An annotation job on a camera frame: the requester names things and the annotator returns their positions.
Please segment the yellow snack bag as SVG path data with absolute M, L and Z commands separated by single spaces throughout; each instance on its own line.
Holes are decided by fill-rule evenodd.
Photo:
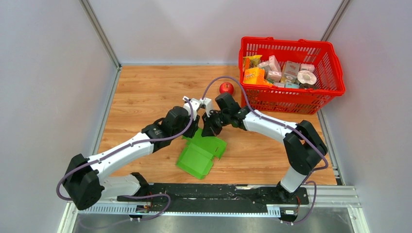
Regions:
M 262 55 L 244 56 L 242 59 L 243 69 L 257 67 L 261 63 Z

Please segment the pink box in basket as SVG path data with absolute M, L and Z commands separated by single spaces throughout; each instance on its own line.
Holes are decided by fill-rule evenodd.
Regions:
M 265 74 L 265 79 L 269 82 L 276 83 L 279 82 L 280 79 L 282 78 L 282 73 L 278 71 L 267 71 Z

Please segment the red apple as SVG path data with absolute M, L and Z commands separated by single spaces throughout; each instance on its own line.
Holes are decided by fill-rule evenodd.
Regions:
M 234 89 L 233 84 L 229 83 L 229 82 L 224 82 L 219 87 L 219 93 L 220 94 L 228 93 L 230 95 L 233 95 L 234 91 L 235 91 L 235 89 Z

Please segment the small pink white box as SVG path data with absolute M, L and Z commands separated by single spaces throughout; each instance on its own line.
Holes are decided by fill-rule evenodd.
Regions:
M 313 64 L 301 64 L 300 71 L 309 71 L 313 73 L 315 71 L 315 66 Z

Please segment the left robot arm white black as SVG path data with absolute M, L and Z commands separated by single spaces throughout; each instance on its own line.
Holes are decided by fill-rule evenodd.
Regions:
M 149 189 L 137 173 L 123 177 L 112 177 L 112 174 L 140 157 L 168 147 L 176 138 L 193 137 L 200 119 L 197 112 L 202 107 L 192 100 L 182 107 L 175 106 L 165 117 L 107 151 L 89 157 L 81 153 L 73 156 L 57 185 L 57 195 L 72 201 L 78 210 L 85 210 L 102 199 L 118 196 L 145 200 Z

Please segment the orange snack box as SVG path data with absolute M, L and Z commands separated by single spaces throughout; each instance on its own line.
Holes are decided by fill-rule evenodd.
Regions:
M 265 85 L 265 86 L 273 86 L 270 82 L 268 82 L 265 78 L 265 70 L 254 67 L 249 68 L 244 71 L 243 76 L 243 83 L 244 84 L 255 84 L 255 85 Z

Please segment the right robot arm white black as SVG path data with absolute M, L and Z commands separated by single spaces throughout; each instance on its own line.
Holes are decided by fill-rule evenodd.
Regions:
M 290 167 L 276 185 L 275 191 L 275 196 L 283 203 L 290 203 L 296 198 L 297 189 L 321 161 L 324 161 L 324 167 L 328 166 L 327 147 L 309 121 L 281 121 L 248 107 L 238 110 L 211 110 L 203 114 L 202 120 L 203 137 L 217 136 L 223 127 L 231 125 L 244 131 L 259 133 L 284 145 Z

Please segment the red plastic basket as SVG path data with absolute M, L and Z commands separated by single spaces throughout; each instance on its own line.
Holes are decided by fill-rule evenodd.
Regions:
M 295 89 L 245 84 L 242 60 L 245 56 L 253 55 L 261 55 L 262 61 L 274 55 L 281 65 L 287 61 L 314 65 L 317 88 Z M 312 115 L 335 97 L 345 93 L 343 70 L 330 42 L 244 36 L 240 41 L 238 65 L 240 83 L 246 92 L 241 95 L 241 105 L 250 103 L 260 111 Z

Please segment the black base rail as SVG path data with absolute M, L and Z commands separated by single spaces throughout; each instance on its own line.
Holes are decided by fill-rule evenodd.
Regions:
M 138 207 L 147 206 L 150 214 L 263 214 L 268 206 L 297 209 L 309 204 L 303 187 L 283 198 L 276 186 L 200 183 L 153 183 L 133 198 L 118 196 L 117 201 L 137 202 Z

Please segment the white red box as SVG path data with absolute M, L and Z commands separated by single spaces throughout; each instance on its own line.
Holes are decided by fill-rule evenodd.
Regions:
M 293 61 L 286 61 L 283 70 L 282 77 L 294 82 L 297 79 L 298 72 L 300 70 L 300 64 Z

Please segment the pink white carton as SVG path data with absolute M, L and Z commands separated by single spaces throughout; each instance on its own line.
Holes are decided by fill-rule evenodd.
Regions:
M 281 72 L 282 71 L 279 62 L 277 61 L 277 59 L 274 55 L 269 56 L 268 64 L 269 64 L 269 67 L 272 71 L 276 71 L 276 72 Z

